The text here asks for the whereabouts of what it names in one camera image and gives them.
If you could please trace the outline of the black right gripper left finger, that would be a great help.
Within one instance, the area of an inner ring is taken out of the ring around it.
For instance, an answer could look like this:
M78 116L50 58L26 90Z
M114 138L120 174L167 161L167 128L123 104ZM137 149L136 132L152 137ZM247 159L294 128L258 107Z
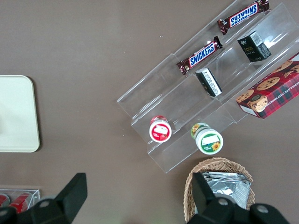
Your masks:
M0 209L2 224L71 224L87 199L86 173L77 173L54 199L44 199L22 213Z

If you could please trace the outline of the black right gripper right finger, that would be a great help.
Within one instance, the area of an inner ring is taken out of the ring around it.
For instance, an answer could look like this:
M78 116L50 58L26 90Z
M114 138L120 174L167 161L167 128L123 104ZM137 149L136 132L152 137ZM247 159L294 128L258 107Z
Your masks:
M192 194L198 209L189 224L287 224L275 207L256 203L245 210L224 197L216 197L201 173L192 175Z

